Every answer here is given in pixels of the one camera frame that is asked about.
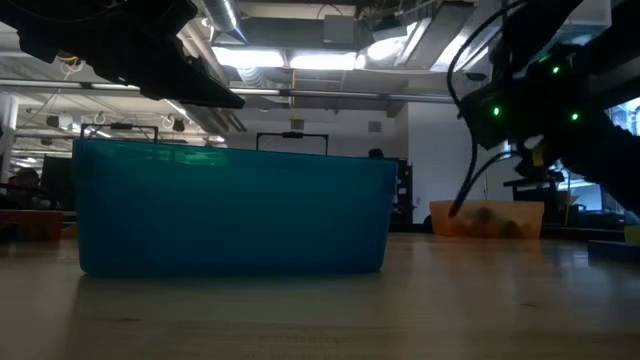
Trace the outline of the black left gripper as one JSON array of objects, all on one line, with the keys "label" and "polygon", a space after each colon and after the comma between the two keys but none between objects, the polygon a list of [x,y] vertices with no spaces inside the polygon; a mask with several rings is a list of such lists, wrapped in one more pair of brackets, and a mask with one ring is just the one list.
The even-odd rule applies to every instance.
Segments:
[{"label": "black left gripper", "polygon": [[149,98],[242,108],[239,95],[183,52],[177,33],[197,12],[191,0],[0,0],[0,22],[39,60],[65,53]]}]

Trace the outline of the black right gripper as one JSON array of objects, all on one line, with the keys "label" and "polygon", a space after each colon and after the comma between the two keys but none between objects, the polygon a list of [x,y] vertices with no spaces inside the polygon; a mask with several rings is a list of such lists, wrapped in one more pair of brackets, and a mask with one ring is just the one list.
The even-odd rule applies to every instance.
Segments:
[{"label": "black right gripper", "polygon": [[560,135],[565,113],[563,82],[489,84],[459,103],[472,138],[489,150],[504,141],[516,146],[514,170],[537,177],[563,158]]}]

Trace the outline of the blue plank block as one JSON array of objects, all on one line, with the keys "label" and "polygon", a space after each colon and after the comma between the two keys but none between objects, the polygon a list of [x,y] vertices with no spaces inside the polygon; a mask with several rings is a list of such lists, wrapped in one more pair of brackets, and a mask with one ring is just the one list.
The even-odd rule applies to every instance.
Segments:
[{"label": "blue plank block", "polygon": [[599,260],[640,264],[640,244],[610,241],[589,241],[588,255]]}]

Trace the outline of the black aluminium table frame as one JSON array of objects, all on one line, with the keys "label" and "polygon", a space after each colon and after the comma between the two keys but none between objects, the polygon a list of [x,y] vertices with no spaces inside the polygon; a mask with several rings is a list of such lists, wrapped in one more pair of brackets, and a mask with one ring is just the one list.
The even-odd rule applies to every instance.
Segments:
[{"label": "black aluminium table frame", "polygon": [[[430,228],[421,224],[402,225],[392,224],[389,228],[390,233],[409,233],[409,234],[433,234]],[[540,237],[545,239],[561,239],[572,241],[612,241],[624,242],[625,235],[623,230],[602,230],[590,228],[571,228],[558,226],[543,226]]]}]

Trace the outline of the black cabinet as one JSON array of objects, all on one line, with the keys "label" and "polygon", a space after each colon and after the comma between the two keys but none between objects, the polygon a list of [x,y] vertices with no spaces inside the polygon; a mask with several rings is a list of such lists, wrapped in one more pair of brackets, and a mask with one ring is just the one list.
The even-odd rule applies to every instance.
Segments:
[{"label": "black cabinet", "polygon": [[393,161],[397,164],[397,179],[390,228],[403,229],[413,224],[413,167],[406,158]]}]

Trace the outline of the orange plastic bin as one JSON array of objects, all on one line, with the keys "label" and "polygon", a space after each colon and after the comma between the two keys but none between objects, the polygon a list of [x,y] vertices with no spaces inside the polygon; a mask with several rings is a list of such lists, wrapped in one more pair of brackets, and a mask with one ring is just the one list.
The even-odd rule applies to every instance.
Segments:
[{"label": "orange plastic bin", "polygon": [[434,233],[457,238],[539,239],[543,202],[467,200],[450,217],[452,201],[429,204]]}]

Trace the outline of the teal plastic bin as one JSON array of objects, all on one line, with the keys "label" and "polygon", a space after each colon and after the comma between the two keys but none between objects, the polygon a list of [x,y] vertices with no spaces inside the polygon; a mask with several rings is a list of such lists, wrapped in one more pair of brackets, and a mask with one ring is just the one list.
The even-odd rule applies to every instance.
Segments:
[{"label": "teal plastic bin", "polygon": [[82,138],[80,266],[122,278],[375,272],[396,172],[390,160]]}]

